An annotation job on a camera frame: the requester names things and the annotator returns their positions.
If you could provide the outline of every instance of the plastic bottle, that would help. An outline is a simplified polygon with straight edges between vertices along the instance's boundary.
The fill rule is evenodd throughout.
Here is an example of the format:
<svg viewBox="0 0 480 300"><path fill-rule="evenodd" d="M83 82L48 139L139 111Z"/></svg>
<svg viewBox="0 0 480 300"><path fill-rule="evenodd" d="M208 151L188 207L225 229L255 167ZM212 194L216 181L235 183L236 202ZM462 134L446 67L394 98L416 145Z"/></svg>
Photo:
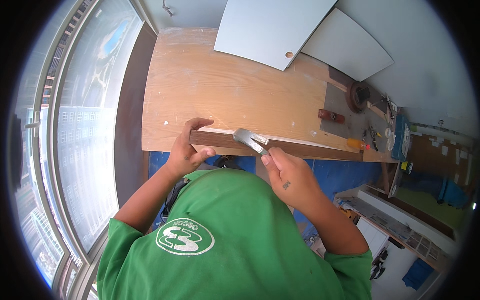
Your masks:
<svg viewBox="0 0 480 300"><path fill-rule="evenodd" d="M360 149L360 150L370 149L369 144L366 144L364 141L356 140L356 139L348 139L347 140L347 145L349 145L352 148L357 148L357 149Z"/></svg>

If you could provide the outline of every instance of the hammer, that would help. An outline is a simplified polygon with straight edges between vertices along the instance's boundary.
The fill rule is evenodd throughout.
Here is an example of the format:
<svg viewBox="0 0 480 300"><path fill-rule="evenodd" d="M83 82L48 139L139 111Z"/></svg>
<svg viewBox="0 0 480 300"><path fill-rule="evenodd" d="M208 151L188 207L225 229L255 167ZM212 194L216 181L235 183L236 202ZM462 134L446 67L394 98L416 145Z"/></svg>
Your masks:
<svg viewBox="0 0 480 300"><path fill-rule="evenodd" d="M262 146L257 144L255 141L262 143L264 145L268 144L268 139L262 137L259 134L256 134L254 132L251 132L250 130L246 130L243 128L238 128L235 130L233 133L233 139L236 142L244 143L248 147L252 148L256 152L258 152L261 155L266 155L268 154L268 151L265 150Z"/></svg>

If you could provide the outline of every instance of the blue container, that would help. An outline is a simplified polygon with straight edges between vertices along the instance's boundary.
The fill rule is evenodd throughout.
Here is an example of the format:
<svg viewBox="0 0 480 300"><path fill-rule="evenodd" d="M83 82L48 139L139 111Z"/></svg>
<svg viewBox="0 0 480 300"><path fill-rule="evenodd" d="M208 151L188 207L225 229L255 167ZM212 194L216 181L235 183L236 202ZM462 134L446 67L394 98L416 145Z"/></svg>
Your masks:
<svg viewBox="0 0 480 300"><path fill-rule="evenodd" d="M392 158L398 159L399 161L407 160L407 152L410 145L410 127L410 121L405 115L397 115Z"/></svg>

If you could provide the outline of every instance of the hand tattoo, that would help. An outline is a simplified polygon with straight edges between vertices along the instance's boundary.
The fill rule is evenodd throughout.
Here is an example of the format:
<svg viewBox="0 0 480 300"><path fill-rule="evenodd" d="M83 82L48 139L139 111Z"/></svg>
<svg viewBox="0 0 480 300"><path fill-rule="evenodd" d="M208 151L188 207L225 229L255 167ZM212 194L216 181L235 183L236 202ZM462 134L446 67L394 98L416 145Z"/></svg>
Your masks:
<svg viewBox="0 0 480 300"><path fill-rule="evenodd" d="M291 185L290 181L287 180L287 182L285 182L285 184L283 185L283 189L286 190L288 189L288 186Z"/></svg>

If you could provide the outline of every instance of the printed logo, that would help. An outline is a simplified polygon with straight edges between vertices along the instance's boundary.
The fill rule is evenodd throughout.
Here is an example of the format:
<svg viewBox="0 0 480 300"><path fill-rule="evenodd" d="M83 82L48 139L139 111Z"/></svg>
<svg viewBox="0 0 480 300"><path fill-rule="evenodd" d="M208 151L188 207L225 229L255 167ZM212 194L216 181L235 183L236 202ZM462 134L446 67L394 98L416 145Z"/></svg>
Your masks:
<svg viewBox="0 0 480 300"><path fill-rule="evenodd" d="M210 250L215 239L202 224L188 218L165 223L156 233L156 244L177 255L199 255Z"/></svg>

